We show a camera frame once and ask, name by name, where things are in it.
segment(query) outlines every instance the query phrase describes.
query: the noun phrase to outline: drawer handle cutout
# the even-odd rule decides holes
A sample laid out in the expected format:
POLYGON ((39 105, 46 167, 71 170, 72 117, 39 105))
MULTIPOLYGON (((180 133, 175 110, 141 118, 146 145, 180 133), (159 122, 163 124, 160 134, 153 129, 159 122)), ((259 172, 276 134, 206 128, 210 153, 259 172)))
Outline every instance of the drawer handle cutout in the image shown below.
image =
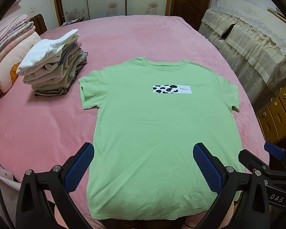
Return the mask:
POLYGON ((279 121, 280 123, 282 123, 282 117, 280 116, 280 114, 278 114, 278 121, 279 121))
POLYGON ((268 122, 266 123, 266 125, 267 125, 268 131, 270 131, 270 126, 269 126, 268 122))

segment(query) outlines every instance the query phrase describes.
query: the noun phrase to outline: wooden headboard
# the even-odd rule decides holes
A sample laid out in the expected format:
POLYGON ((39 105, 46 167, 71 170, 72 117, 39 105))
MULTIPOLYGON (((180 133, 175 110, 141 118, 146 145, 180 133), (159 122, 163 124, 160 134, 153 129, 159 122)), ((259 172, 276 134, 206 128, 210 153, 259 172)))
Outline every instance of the wooden headboard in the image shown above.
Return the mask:
POLYGON ((31 22, 34 22, 35 32, 38 35, 42 35, 44 32, 47 31, 46 24, 44 23, 43 17, 41 14, 38 14, 30 19, 31 22))

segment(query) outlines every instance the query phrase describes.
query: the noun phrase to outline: neckline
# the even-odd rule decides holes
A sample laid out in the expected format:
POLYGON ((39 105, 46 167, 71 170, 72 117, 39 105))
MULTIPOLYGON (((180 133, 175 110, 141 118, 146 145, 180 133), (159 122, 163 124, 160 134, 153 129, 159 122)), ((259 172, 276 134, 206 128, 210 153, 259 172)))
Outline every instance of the neckline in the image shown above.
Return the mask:
POLYGON ((177 71, 186 65, 186 60, 182 59, 180 62, 153 62, 148 60, 146 57, 141 58, 142 61, 149 67, 152 67, 158 71, 177 71))

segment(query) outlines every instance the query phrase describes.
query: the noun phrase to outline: metal screw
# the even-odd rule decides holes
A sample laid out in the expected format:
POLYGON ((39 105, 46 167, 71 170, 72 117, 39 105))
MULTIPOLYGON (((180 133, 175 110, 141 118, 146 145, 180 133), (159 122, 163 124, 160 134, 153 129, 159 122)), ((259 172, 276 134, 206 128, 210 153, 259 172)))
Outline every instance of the metal screw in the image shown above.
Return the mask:
POLYGON ((262 174, 259 170, 256 170, 254 173, 255 173, 258 177, 262 174))
POLYGON ((32 174, 32 170, 31 170, 31 169, 28 169, 28 170, 26 171, 26 175, 29 176, 30 174, 32 174))
POLYGON ((57 171, 60 170, 60 166, 59 165, 55 165, 52 170, 57 172, 57 171))
POLYGON ((226 170, 229 172, 229 173, 232 173, 234 171, 234 168, 231 167, 231 166, 227 166, 226 167, 226 170))

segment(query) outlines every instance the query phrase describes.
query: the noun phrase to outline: cow print patch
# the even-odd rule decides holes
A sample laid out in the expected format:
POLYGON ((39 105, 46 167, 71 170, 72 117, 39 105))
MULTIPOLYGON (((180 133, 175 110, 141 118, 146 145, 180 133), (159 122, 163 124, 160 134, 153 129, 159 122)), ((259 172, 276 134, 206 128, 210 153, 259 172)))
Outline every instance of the cow print patch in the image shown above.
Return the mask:
POLYGON ((178 86, 177 85, 154 85, 153 91, 154 93, 162 93, 162 94, 175 94, 178 92, 177 90, 178 86))

